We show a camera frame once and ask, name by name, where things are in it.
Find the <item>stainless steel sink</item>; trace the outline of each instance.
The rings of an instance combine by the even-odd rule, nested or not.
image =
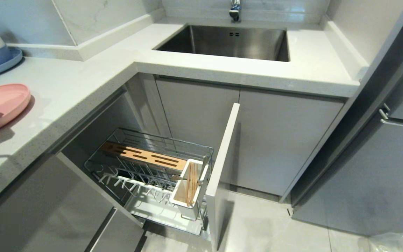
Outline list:
[[[284,30],[187,26],[156,50],[289,61]]]

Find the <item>chrome faucet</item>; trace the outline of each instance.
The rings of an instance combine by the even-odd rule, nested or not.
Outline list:
[[[230,17],[232,18],[231,22],[240,23],[240,0],[230,0],[231,1],[231,9],[230,9]]]

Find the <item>white quartz countertop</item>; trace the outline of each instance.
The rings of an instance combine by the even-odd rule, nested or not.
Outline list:
[[[291,61],[152,50],[186,23],[286,29]],[[360,85],[351,80],[324,32],[312,24],[163,19],[85,62],[25,57],[0,75],[0,85],[23,83],[32,93],[27,110],[0,129],[0,193],[138,72],[340,97],[351,97]]]

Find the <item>plastic bag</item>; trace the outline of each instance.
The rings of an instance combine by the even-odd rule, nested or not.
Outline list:
[[[368,241],[371,252],[403,252],[403,233],[384,233]]]

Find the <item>pink bowl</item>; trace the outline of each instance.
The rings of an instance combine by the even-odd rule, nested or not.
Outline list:
[[[23,84],[0,86],[0,128],[15,119],[30,101],[29,88]]]

